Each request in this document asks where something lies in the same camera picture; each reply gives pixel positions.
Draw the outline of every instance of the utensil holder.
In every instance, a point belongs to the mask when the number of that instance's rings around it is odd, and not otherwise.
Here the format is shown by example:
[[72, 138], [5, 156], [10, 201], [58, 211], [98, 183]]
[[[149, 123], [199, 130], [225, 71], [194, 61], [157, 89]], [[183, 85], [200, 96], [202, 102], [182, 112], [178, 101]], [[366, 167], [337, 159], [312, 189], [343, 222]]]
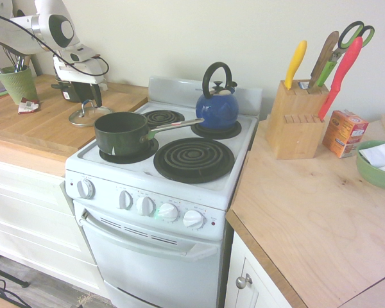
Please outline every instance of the utensil holder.
[[5, 67], [0, 73], [0, 81], [16, 105], [20, 105], [21, 99], [38, 100], [33, 75], [29, 67], [15, 73], [14, 67]]
[[290, 90], [281, 80], [269, 117], [266, 140], [276, 159], [313, 158], [325, 126], [318, 117], [328, 89], [301, 89], [293, 80]]

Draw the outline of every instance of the control panel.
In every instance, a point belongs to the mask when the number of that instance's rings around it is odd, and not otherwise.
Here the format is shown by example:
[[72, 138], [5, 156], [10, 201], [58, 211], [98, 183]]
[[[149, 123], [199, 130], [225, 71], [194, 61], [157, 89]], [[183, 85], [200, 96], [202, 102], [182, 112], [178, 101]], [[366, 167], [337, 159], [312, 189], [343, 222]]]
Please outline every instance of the control panel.
[[82, 205], [91, 205], [113, 217], [210, 240], [223, 237], [225, 211], [87, 176], [65, 174], [67, 194]]

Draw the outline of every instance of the glass lid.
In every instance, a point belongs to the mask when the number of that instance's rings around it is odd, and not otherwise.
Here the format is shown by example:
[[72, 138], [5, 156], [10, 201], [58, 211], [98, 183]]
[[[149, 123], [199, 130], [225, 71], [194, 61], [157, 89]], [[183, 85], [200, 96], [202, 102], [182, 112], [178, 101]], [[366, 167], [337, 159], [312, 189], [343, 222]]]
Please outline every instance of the glass lid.
[[[84, 107], [88, 102], [91, 103], [91, 107]], [[71, 124], [80, 127], [93, 126], [96, 119], [111, 113], [111, 109], [107, 107], [95, 107], [93, 102], [88, 99], [81, 104], [80, 110], [77, 110], [70, 115], [69, 121]]]

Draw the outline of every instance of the red knife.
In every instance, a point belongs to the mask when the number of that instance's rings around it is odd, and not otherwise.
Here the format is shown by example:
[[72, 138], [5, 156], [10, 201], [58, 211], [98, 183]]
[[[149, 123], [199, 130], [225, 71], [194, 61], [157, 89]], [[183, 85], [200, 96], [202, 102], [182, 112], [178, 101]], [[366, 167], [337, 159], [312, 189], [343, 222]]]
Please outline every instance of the red knife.
[[355, 60], [357, 60], [357, 57], [362, 49], [362, 43], [363, 43], [362, 37], [357, 37], [352, 42], [351, 46], [349, 46], [344, 57], [342, 58], [342, 61], [339, 64], [337, 71], [335, 72], [335, 76], [332, 81], [331, 90], [329, 91], [327, 100], [324, 102], [320, 111], [318, 112], [318, 117], [320, 117], [321, 121], [327, 114], [328, 109], [329, 107], [331, 107], [331, 104], [334, 102], [336, 96], [338, 95], [338, 92], [341, 90], [342, 80], [344, 79], [345, 75], [351, 68], [352, 64], [354, 64]]

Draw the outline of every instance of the white wall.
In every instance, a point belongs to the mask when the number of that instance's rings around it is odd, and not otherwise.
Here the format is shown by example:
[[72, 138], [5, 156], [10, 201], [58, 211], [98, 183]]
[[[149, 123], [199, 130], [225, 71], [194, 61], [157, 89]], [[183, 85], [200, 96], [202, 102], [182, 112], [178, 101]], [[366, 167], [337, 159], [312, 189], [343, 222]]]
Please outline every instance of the white wall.
[[[345, 77], [331, 110], [347, 108], [371, 121], [385, 113], [385, 0], [64, 3], [81, 42], [109, 62], [108, 81], [148, 86], [151, 75], [201, 80], [211, 63], [223, 61], [239, 86], [264, 89], [263, 118], [298, 43], [306, 40], [308, 48], [295, 78], [308, 79], [327, 36], [361, 20], [375, 27], [375, 36]], [[44, 73], [54, 74], [50, 54], [39, 60]]]

